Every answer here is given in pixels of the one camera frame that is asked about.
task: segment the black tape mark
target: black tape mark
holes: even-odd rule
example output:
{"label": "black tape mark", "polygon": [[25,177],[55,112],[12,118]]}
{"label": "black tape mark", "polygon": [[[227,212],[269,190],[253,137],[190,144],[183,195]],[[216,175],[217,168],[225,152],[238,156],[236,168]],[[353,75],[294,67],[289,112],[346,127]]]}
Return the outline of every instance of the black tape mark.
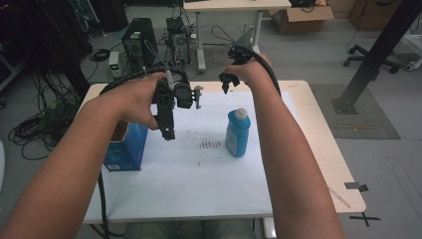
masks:
{"label": "black tape mark", "polygon": [[345,182],[345,188],[347,189],[359,189],[359,192],[368,191],[366,184],[360,185],[358,182]]}
{"label": "black tape mark", "polygon": [[362,216],[358,217],[358,216],[349,216],[348,218],[350,219],[359,219],[359,220],[364,220],[366,227],[369,227],[369,220],[373,220],[373,221],[380,221],[381,219],[378,217],[367,217],[365,215],[365,212],[362,212]]}

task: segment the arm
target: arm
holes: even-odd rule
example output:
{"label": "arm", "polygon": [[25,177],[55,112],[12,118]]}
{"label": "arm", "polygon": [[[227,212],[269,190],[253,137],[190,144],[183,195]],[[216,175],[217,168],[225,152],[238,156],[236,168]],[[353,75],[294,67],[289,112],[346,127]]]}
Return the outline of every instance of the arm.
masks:
{"label": "arm", "polygon": [[137,121],[156,129],[150,103],[156,83],[164,78],[154,74],[87,102],[31,180],[0,238],[75,238],[115,125]]}
{"label": "arm", "polygon": [[228,66],[251,88],[261,155],[270,190],[278,238],[342,238],[327,185],[312,150],[256,61]]}

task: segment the office chair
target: office chair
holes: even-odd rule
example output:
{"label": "office chair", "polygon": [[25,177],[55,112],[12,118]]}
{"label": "office chair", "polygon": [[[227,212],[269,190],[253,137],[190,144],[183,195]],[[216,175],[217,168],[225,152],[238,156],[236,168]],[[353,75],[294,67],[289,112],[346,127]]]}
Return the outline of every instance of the office chair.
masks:
{"label": "office chair", "polygon": [[[345,60],[345,62],[343,63],[343,65],[345,67],[348,67],[350,65],[350,62],[351,61],[363,61],[363,60],[365,60],[366,55],[368,55],[368,53],[369,53],[368,51],[366,51],[365,49],[363,49],[362,47],[360,47],[358,45],[354,45],[354,47],[350,48],[348,50],[348,53],[354,54],[354,52],[356,52],[356,51],[358,51],[363,56],[348,57],[347,60]],[[401,65],[400,64],[391,62],[389,60],[385,60],[382,64],[385,65],[385,66],[391,67],[390,68],[390,73],[391,74],[396,74],[398,72],[398,70],[401,69]]]}

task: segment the blue bottle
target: blue bottle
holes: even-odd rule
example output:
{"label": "blue bottle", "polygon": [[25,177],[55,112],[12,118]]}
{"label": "blue bottle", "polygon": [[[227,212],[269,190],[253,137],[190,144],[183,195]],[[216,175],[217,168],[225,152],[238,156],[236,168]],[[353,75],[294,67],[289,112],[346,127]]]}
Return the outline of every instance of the blue bottle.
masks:
{"label": "blue bottle", "polygon": [[248,145],[249,127],[251,120],[245,109],[229,112],[229,124],[226,130],[226,147],[235,157],[245,154]]}

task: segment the white label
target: white label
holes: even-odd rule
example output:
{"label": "white label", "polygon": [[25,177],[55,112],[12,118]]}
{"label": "white label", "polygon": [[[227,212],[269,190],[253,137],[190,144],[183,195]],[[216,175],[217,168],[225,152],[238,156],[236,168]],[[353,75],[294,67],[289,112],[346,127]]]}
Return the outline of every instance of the white label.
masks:
{"label": "white label", "polygon": [[120,170],[119,165],[108,165],[107,167],[109,170]]}
{"label": "white label", "polygon": [[230,153],[233,155],[236,153],[237,150],[237,137],[233,134],[230,130],[226,132],[226,147]]}

